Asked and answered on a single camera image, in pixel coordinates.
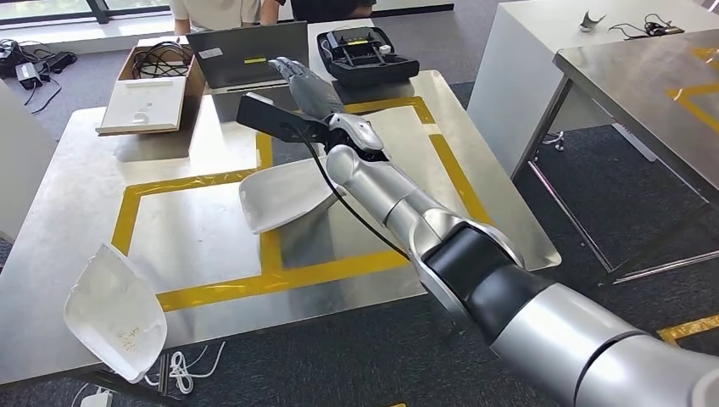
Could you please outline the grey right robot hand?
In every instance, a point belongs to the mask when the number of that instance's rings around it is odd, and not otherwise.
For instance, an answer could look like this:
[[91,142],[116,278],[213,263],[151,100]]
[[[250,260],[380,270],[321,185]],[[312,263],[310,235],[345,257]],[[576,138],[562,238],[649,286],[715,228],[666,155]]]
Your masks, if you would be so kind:
[[304,114],[323,120],[345,112],[345,105],[334,87],[304,64],[277,57],[271,59],[269,65],[287,82],[295,103]]

